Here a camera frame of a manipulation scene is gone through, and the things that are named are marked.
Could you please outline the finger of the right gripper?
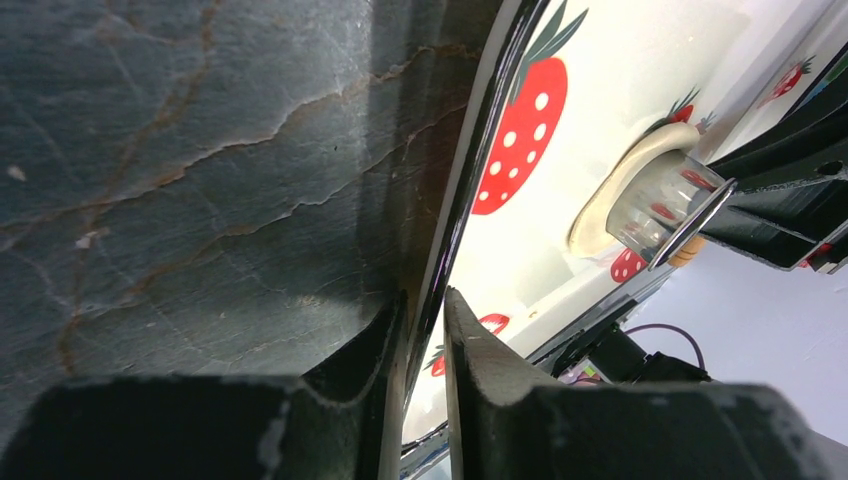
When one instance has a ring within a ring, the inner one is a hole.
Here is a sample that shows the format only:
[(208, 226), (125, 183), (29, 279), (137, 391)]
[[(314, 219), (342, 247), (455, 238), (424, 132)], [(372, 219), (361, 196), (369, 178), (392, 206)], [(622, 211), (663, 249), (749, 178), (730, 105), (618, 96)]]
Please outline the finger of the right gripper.
[(826, 87), (714, 168), (738, 184), (706, 239), (781, 270), (846, 265), (846, 87)]

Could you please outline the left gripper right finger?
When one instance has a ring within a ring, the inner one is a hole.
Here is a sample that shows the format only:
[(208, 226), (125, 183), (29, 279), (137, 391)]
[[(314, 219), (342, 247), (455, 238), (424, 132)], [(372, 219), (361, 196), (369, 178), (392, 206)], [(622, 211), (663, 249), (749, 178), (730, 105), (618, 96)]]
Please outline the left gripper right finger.
[(843, 479), (847, 449), (765, 385), (569, 386), (444, 302), (456, 479)]

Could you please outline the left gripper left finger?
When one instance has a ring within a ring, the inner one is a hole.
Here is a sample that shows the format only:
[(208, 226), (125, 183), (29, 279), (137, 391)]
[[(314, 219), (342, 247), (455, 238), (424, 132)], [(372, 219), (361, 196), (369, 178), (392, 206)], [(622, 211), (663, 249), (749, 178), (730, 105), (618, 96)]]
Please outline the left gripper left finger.
[(407, 296), (303, 375), (94, 376), (28, 410), (5, 479), (394, 479)]

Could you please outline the wooden dough roller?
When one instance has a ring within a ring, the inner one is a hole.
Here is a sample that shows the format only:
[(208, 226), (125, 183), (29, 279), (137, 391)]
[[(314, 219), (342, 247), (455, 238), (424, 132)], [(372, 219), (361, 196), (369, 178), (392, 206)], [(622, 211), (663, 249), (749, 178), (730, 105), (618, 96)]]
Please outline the wooden dough roller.
[(681, 268), (687, 265), (703, 249), (706, 243), (707, 240), (702, 236), (693, 237), (668, 260), (668, 264), (675, 268)]

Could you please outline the white dough piece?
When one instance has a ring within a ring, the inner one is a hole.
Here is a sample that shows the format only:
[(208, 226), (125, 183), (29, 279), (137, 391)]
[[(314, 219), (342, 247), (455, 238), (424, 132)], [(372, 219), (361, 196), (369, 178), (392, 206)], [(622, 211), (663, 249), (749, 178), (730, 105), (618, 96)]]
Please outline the white dough piece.
[(595, 257), (618, 242), (607, 230), (607, 221), (627, 187), (657, 157), (675, 150), (687, 153), (694, 148), (700, 137), (694, 126), (675, 122), (637, 141), (575, 218), (566, 240), (569, 252), (580, 258)]

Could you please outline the white strawberry tray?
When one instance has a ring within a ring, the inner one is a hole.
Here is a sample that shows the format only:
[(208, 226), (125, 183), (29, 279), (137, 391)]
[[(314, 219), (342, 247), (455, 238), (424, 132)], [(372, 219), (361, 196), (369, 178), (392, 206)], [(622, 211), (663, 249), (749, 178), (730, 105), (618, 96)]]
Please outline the white strawberry tray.
[(584, 211), (635, 154), (718, 161), (847, 50), (843, 1), (551, 1), (521, 54), (449, 284), (522, 356), (662, 278)]

